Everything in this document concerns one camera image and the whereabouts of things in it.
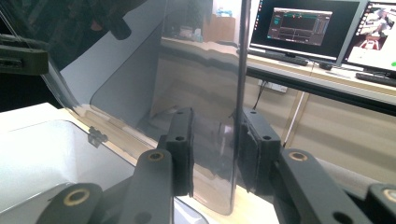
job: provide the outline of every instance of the transparent plastic shield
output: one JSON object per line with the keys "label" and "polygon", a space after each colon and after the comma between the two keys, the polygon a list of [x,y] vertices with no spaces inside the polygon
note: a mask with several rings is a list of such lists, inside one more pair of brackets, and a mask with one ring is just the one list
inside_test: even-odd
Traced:
{"label": "transparent plastic shield", "polygon": [[[113,200],[115,195],[124,195],[122,184],[134,173],[131,161],[104,145],[93,146],[88,138],[78,126],[64,120],[1,133],[0,223],[37,223],[53,198],[77,183],[94,183],[104,197],[113,192],[108,197]],[[174,208],[177,224],[207,223],[178,199],[174,199]]]}
{"label": "transparent plastic shield", "polygon": [[246,49],[239,39],[244,4],[2,0],[0,9],[16,41],[48,51],[44,79],[58,100],[134,157],[141,151],[128,144],[132,137],[155,147],[173,114],[192,107],[194,197],[230,214],[245,71],[238,51]]}

